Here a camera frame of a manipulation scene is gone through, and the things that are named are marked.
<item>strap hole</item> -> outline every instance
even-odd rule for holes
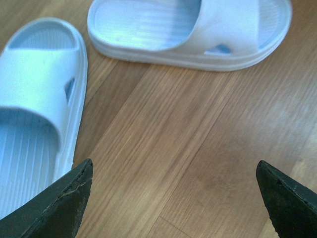
[[[229,55],[231,54],[231,50],[228,46],[225,45],[218,45],[208,51],[205,54],[218,54],[218,55]]]
[[[66,85],[64,87],[67,103],[69,103],[71,94],[73,92],[74,85],[75,85],[75,78],[72,78],[72,79],[69,80],[68,83],[66,83]]]

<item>slipper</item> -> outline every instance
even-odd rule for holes
[[[0,219],[71,170],[87,53],[57,18],[19,29],[0,56]]]
[[[112,58],[232,71],[270,55],[291,17],[290,0],[95,0],[87,24]]]

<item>wooden floor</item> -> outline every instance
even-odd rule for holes
[[[94,163],[78,238],[275,238],[255,171],[266,160],[317,191],[317,4],[257,65],[206,72],[124,62],[88,37],[92,0],[1,0],[0,47],[38,17],[82,33],[89,58],[74,165]]]

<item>slide sandal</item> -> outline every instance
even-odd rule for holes
[[[271,54],[291,17],[290,0],[94,0],[87,24],[112,58],[232,71]]]
[[[81,34],[57,18],[19,29],[0,56],[0,219],[71,170],[87,82]]]

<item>slipper strap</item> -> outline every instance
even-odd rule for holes
[[[65,87],[76,77],[78,55],[78,50],[5,49],[0,57],[0,109],[26,110],[47,119],[61,148],[70,112]]]
[[[197,22],[177,51],[203,54],[219,45],[233,55],[258,50],[259,0],[202,0]]]

